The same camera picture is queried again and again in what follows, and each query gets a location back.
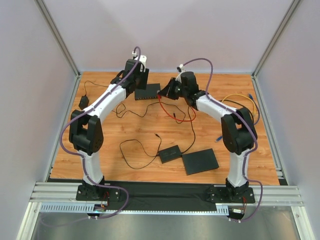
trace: yellow cable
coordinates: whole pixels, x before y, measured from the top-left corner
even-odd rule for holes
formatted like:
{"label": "yellow cable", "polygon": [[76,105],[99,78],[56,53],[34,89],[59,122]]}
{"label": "yellow cable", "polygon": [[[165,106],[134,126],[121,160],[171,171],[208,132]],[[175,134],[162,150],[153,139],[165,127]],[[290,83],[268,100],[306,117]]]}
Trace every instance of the yellow cable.
{"label": "yellow cable", "polygon": [[252,102],[252,104],[253,104],[253,112],[252,112],[252,114],[253,114],[253,115],[256,114],[256,111],[257,111],[257,110],[256,110],[255,102],[254,102],[250,97],[248,97],[248,96],[246,96],[246,95],[238,94],[238,93],[233,93],[233,94],[230,94],[230,95],[226,96],[224,99],[222,99],[221,102],[223,103],[224,100],[226,100],[226,99],[229,98],[230,96],[240,96],[240,97],[244,97],[244,98],[250,100],[250,101]]}

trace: ventilation grille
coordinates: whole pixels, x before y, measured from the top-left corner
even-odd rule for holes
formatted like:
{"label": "ventilation grille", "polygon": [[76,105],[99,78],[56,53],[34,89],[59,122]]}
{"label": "ventilation grille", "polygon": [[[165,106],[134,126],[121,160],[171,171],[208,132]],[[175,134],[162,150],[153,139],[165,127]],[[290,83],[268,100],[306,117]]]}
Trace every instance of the ventilation grille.
{"label": "ventilation grille", "polygon": [[[94,203],[71,203],[71,202],[43,202],[41,213],[102,213],[94,210]],[[116,210],[106,210],[103,214],[114,213]],[[216,211],[137,211],[123,210],[122,214],[158,214],[158,215],[229,215],[228,206],[217,205]]]}

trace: white panel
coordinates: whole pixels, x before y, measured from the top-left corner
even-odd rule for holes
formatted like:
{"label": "white panel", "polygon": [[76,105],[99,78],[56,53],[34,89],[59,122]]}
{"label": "white panel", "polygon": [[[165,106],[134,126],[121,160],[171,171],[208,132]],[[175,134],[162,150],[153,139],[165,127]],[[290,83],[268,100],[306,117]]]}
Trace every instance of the white panel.
{"label": "white panel", "polygon": [[304,0],[267,59],[258,81],[283,167],[300,189],[320,239],[320,1]]}
{"label": "white panel", "polygon": [[252,72],[291,1],[45,0],[81,71],[123,69],[139,45],[160,72],[198,57],[218,72]]}
{"label": "white panel", "polygon": [[43,181],[75,76],[33,0],[0,2],[1,239]]}

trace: red cable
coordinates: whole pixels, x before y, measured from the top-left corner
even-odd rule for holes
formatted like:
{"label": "red cable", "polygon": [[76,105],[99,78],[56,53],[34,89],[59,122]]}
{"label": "red cable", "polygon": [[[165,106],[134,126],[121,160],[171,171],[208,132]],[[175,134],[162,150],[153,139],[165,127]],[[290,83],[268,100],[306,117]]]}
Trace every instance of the red cable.
{"label": "red cable", "polygon": [[193,118],[193,119],[190,119],[190,120],[181,120],[181,119],[175,118],[174,116],[170,115],[170,114],[167,112],[167,110],[164,108],[164,106],[162,105],[161,96],[160,96],[160,95],[158,95],[158,99],[159,99],[160,106],[162,107],[162,109],[165,111],[165,113],[166,113],[170,118],[175,119],[175,120],[177,120],[177,121],[179,121],[179,122],[192,122],[193,120],[196,119],[196,112],[195,112],[195,110],[194,110],[192,107],[191,107],[191,109],[192,109],[193,114],[194,114],[194,118]]}

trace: table surface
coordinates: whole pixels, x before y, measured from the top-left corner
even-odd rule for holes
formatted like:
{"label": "table surface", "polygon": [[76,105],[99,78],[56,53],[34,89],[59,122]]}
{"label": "table surface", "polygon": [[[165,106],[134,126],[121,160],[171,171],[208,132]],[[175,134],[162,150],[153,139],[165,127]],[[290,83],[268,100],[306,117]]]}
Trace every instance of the table surface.
{"label": "table surface", "polygon": [[[81,96],[85,94],[85,87],[90,100],[89,104],[91,104],[106,90],[104,86],[108,86],[116,74],[116,72],[84,72],[73,102],[72,111],[79,109],[78,104]],[[176,73],[150,73],[148,83],[160,83],[161,88],[163,88],[170,78],[176,77],[176,75]],[[196,74],[200,89],[204,90],[206,88],[208,78],[209,74]],[[104,86],[97,86],[89,81]],[[213,75],[209,93],[217,100],[221,100],[229,94],[248,95],[250,93],[256,100],[251,76],[246,74]],[[247,106],[251,111],[253,110],[253,104],[245,98],[232,96],[229,99]],[[147,105],[157,101],[157,99],[135,101],[134,94],[131,94],[123,103],[126,110],[143,115]],[[186,119],[188,118],[188,106],[184,99],[170,100],[162,98],[162,101],[177,105],[186,113]],[[232,107],[237,107],[236,104],[226,103]],[[183,118],[183,113],[178,111],[175,106],[164,106],[169,113],[175,113],[177,119]],[[187,175],[181,157],[165,164],[162,164],[159,157],[157,157],[149,166],[135,170],[125,163],[120,152],[119,145],[121,142],[137,139],[143,144],[145,151],[154,156],[160,143],[160,139],[155,136],[155,134],[158,134],[162,138],[160,150],[178,145],[181,151],[184,151],[194,139],[191,124],[190,122],[177,124],[174,119],[167,116],[158,103],[151,105],[144,117],[127,112],[122,118],[118,118],[114,112],[111,112],[102,124],[104,142],[100,149],[100,165],[104,178],[110,181],[224,184],[229,172],[230,157],[223,141],[215,142],[217,137],[222,134],[221,124],[207,114],[196,111],[193,128],[196,140],[187,153],[212,148],[219,168]],[[255,128],[258,134],[258,149],[250,154],[248,177],[259,180],[264,185],[279,185],[262,119],[260,119]],[[69,129],[63,135],[63,142],[68,149],[73,150],[68,136]],[[134,168],[143,167],[153,159],[153,157],[149,157],[144,153],[137,141],[123,143],[122,150],[127,161]],[[82,179],[83,170],[80,158],[67,154],[59,147],[50,177],[52,179]]]}

